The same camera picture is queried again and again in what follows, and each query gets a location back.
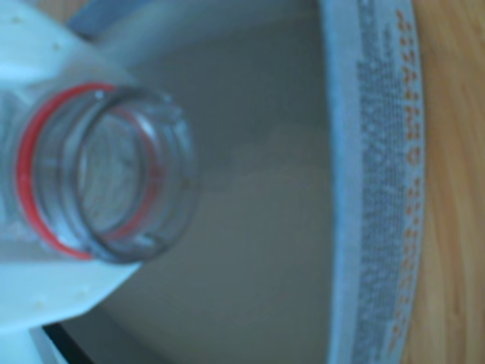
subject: red plastic ring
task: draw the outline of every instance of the red plastic ring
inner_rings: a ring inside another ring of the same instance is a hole
[[[67,89],[47,101],[33,116],[23,133],[15,171],[20,204],[25,211],[29,223],[31,223],[36,232],[53,248],[80,260],[90,260],[92,256],[62,243],[42,218],[33,192],[33,157],[41,131],[56,110],[74,97],[97,89],[112,91],[114,86],[106,83],[85,83]]]

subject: bottle neck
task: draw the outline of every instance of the bottle neck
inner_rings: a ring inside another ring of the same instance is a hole
[[[90,83],[65,90],[23,134],[17,190],[32,226],[78,259],[147,260],[188,222],[192,137],[166,97]]]

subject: wooden table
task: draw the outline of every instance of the wooden table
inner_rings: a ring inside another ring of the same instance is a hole
[[[40,0],[65,20],[86,0]],[[485,1],[415,0],[427,211],[405,364],[485,363]]]

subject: dark edge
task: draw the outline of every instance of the dark edge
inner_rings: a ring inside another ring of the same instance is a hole
[[[69,364],[95,364],[61,325],[44,326],[43,330]]]
[[[92,40],[150,2],[153,0],[91,0],[67,25],[85,40]]]

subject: clear plastic bottle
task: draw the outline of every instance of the clear plastic bottle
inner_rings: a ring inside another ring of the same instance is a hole
[[[2,256],[144,261],[184,229],[196,158],[170,96],[86,72],[3,92],[0,112]]]

